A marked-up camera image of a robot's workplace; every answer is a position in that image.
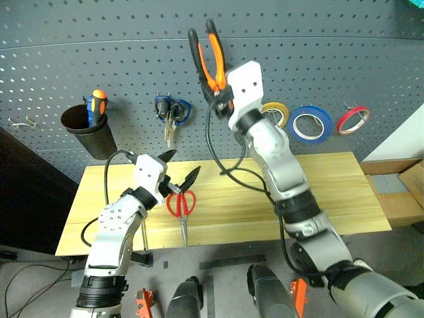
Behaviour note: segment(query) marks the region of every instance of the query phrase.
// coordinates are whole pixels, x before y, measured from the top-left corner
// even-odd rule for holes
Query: red scissors
[[[190,194],[191,197],[193,198],[193,204],[191,205],[190,209],[188,209],[186,197],[184,197],[186,193]],[[176,212],[174,212],[174,210],[171,208],[171,198],[175,195],[177,196],[177,211]],[[183,205],[183,214],[181,213],[181,204]],[[186,192],[183,192],[180,194],[172,193],[166,198],[166,207],[169,213],[171,213],[171,215],[173,215],[174,217],[177,217],[180,220],[181,233],[183,235],[184,244],[186,246],[187,246],[187,218],[190,215],[190,213],[193,211],[195,204],[196,204],[196,196],[190,190],[187,190]]]

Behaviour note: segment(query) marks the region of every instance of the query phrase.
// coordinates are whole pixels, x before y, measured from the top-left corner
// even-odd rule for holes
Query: black cable wire
[[[91,244],[87,242],[87,240],[86,240],[86,239],[85,239],[85,237],[84,237],[84,234],[85,234],[86,230],[88,229],[88,227],[89,227],[91,224],[93,224],[94,222],[96,222],[98,219],[99,219],[98,217],[96,217],[95,219],[92,219],[89,223],[87,223],[87,224],[83,227],[83,229],[82,229],[82,231],[81,231],[81,235],[80,235],[80,237],[81,237],[82,243],[84,243],[84,244],[85,244],[85,245],[87,245],[88,247],[91,247]]]
[[[241,144],[241,155],[240,155],[240,158],[237,160],[236,164],[232,168],[229,168],[229,169],[226,169],[226,170],[219,172],[219,175],[224,176],[225,174],[227,174],[227,172],[232,172],[233,170],[236,170],[241,165],[245,156],[246,156],[246,144],[244,142],[242,142],[242,144]]]
[[[5,302],[6,318],[10,318],[10,317],[16,315],[21,310],[21,309],[19,309],[13,315],[9,316],[9,310],[7,309],[7,292],[9,291],[9,287],[12,284],[13,280],[15,280],[15,278],[19,275],[19,273],[21,273],[23,270],[26,270],[27,268],[30,268],[30,267],[44,267],[44,268],[50,268],[52,270],[64,270],[65,273],[66,273],[69,270],[69,266],[70,266],[69,262],[68,262],[68,265],[67,265],[66,268],[57,268],[57,267],[54,267],[54,266],[49,266],[49,265],[44,265],[44,264],[30,264],[30,265],[27,265],[27,266],[21,268],[18,272],[16,272],[15,275],[12,276],[11,280],[9,280],[9,283],[7,284],[6,290],[5,290],[4,302]]]
[[[112,154],[108,157],[108,159],[107,159],[107,161],[106,161],[106,164],[105,164],[105,171],[104,171],[104,173],[103,173],[103,191],[104,191],[104,193],[105,193],[105,203],[106,203],[106,205],[108,205],[108,204],[109,204],[109,194],[108,194],[108,192],[107,192],[107,174],[108,174],[108,171],[109,171],[109,165],[110,165],[110,163],[111,163],[111,161],[112,161],[113,157],[115,157],[115,156],[116,156],[116,155],[118,155],[118,154],[125,154],[125,155],[127,155],[127,154],[129,154],[129,153],[128,153],[128,151],[125,151],[125,150],[117,150],[117,151],[115,151],[114,153],[112,153]],[[90,244],[90,243],[88,243],[88,242],[87,242],[87,240],[85,239],[85,232],[86,232],[86,230],[88,229],[88,227],[89,227],[91,224],[93,224],[94,222],[96,222],[98,219],[99,219],[98,217],[96,217],[95,219],[92,219],[89,223],[87,223],[87,224],[85,225],[85,227],[84,227],[84,228],[82,229],[82,231],[81,231],[81,235],[80,235],[80,237],[81,237],[82,243],[84,243],[84,244],[85,244],[85,245],[87,245],[88,247],[91,247],[91,244]]]
[[[103,189],[104,189],[104,193],[105,193],[105,203],[106,203],[106,205],[109,204],[109,194],[107,193],[107,173],[109,171],[109,165],[111,164],[113,157],[115,157],[118,154],[128,154],[128,151],[125,151],[125,150],[122,150],[122,149],[117,150],[114,153],[112,153],[106,161],[105,171],[103,173]]]
[[[281,215],[278,215],[278,222],[280,224],[280,240],[281,240],[281,248],[283,250],[284,259],[287,262],[287,265],[293,270],[296,274],[299,274],[303,277],[317,277],[317,276],[325,276],[327,274],[330,274],[330,271],[324,271],[324,272],[304,272],[303,270],[300,270],[296,268],[292,261],[289,258],[289,254],[287,253],[287,246],[286,246],[286,238],[284,235],[284,221],[283,217]]]
[[[68,262],[68,265],[66,266],[66,269],[64,270],[64,272],[53,282],[51,283],[44,291],[42,291],[41,293],[39,293],[36,297],[34,297],[34,295],[32,295],[30,297],[30,299],[32,297],[34,297],[32,300],[28,300],[26,301],[25,305],[23,305],[16,313],[18,313],[17,318],[19,318],[19,316],[21,316],[21,313],[23,312],[23,310],[31,303],[33,303],[34,301],[36,301],[38,298],[40,298],[44,293],[46,293],[50,288],[52,288],[54,285],[56,285],[67,273],[70,267],[70,262]]]
[[[260,189],[258,187],[253,187],[251,185],[245,184],[244,182],[241,182],[239,179],[237,179],[236,177],[234,177],[228,169],[226,169],[226,167],[224,167],[224,165],[222,164],[222,162],[218,159],[217,154],[215,153],[215,150],[213,149],[213,145],[211,142],[211,135],[210,135],[210,128],[211,128],[211,116],[212,116],[212,110],[214,109],[215,104],[211,103],[209,105],[209,107],[207,108],[207,114],[206,114],[206,128],[205,128],[205,136],[206,136],[206,143],[207,143],[207,147],[212,155],[212,158],[214,159],[214,161],[216,162],[216,164],[218,165],[218,167],[221,169],[222,172],[224,172],[224,174],[226,176],[228,176],[230,179],[232,179],[232,181],[236,182],[237,184],[239,184],[240,186],[243,187],[247,187],[248,189],[254,190],[254,191],[259,191],[259,192],[264,192],[266,193],[265,189]],[[249,169],[244,169],[244,171],[249,172],[251,174],[254,174],[256,176],[259,176],[256,172],[253,172],[252,170]]]
[[[214,159],[214,161],[217,163],[218,167],[220,167],[220,169],[222,170],[220,172],[220,174],[225,174],[226,176],[228,176],[230,179],[232,179],[234,182],[240,184],[243,187],[247,187],[248,189],[252,189],[252,190],[256,190],[256,191],[260,191],[260,192],[264,192],[266,194],[266,197],[270,200],[271,204],[273,206],[275,206],[275,202],[274,200],[271,198],[271,193],[268,191],[267,187],[266,187],[266,182],[264,180],[264,178],[262,176],[260,176],[259,174],[257,174],[256,172],[253,172],[252,170],[249,169],[245,169],[245,168],[239,168],[240,163],[242,162],[244,155],[246,153],[246,145],[242,144],[243,148],[242,148],[242,156],[240,157],[240,159],[238,160],[238,162],[234,165],[233,168],[230,169],[226,169],[224,167],[224,165],[221,163],[221,161],[218,159],[214,149],[213,149],[213,145],[211,142],[211,136],[210,136],[210,126],[211,126],[211,115],[212,115],[212,110],[214,109],[216,105],[214,105],[214,103],[211,103],[207,109],[207,114],[206,114],[206,129],[205,129],[205,134],[206,134],[206,143],[207,143],[207,147],[212,155],[212,158]],[[254,176],[256,176],[263,185],[263,189],[259,189],[257,187],[252,187],[251,185],[245,184],[243,182],[241,182],[240,180],[238,180],[236,177],[234,177],[231,174],[231,171],[234,170],[240,170],[240,171],[245,171],[245,172],[249,172],[251,174],[253,174]],[[330,272],[325,271],[325,272],[304,272],[302,270],[299,270],[298,268],[296,268],[293,263],[291,262],[288,252],[287,252],[287,247],[286,247],[286,240],[284,237],[284,221],[281,215],[278,215],[278,221],[280,224],[280,238],[281,238],[281,244],[282,244],[282,250],[283,250],[283,255],[284,255],[284,259],[286,260],[288,266],[291,268],[291,270],[293,270],[296,274],[299,274],[301,276],[304,277],[317,277],[317,276],[325,276],[327,274],[329,274]]]
[[[63,280],[59,280],[59,281],[57,281],[55,284],[57,284],[57,283],[60,283],[60,282],[68,282],[68,281],[70,281],[70,280],[72,280],[71,278],[65,278],[65,279],[63,279]],[[28,306],[30,303],[32,303],[32,299],[33,299],[33,297],[35,297],[35,296],[37,296],[37,294],[38,293],[40,293],[40,292],[42,292],[42,293],[44,293],[45,291],[45,289],[46,288],[49,288],[50,286],[51,287],[53,287],[53,285],[55,285],[55,284],[53,284],[53,283],[51,283],[51,284],[48,284],[48,285],[46,285],[46,286],[44,286],[44,287],[42,287],[42,288],[40,288],[39,290],[37,290],[35,293],[33,293],[32,295],[31,295],[31,297],[29,297],[28,298],[28,300],[26,301],[26,303],[25,303],[25,307],[26,306]]]

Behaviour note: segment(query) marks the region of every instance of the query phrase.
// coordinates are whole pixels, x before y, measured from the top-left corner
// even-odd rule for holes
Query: teal object
[[[420,9],[424,8],[424,0],[409,0]]]

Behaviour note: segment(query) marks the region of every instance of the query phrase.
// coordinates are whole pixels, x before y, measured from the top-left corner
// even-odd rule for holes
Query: white wall
[[[364,161],[422,158],[424,156],[424,104],[371,152]]]

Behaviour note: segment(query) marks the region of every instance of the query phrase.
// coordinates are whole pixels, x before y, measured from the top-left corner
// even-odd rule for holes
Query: tape roll
[[[310,116],[315,119],[317,124],[321,126],[321,132],[317,136],[307,136],[300,132],[297,127],[297,120],[303,116]],[[288,129],[290,134],[298,141],[306,144],[321,144],[325,142],[331,135],[333,122],[330,115],[321,108],[316,106],[302,106],[290,114]]]
[[[357,124],[353,125],[351,128],[343,129],[343,125],[350,119],[352,116],[359,114],[361,116]],[[365,106],[357,106],[355,108],[347,111],[337,123],[337,131],[341,135],[352,134],[357,131],[360,127],[364,126],[367,120],[370,118],[370,110]]]
[[[271,101],[262,105],[261,114],[267,113],[270,111],[277,111],[281,115],[281,119],[276,123],[277,126],[283,128],[287,121],[289,120],[289,109],[283,103],[278,103],[277,101]]]

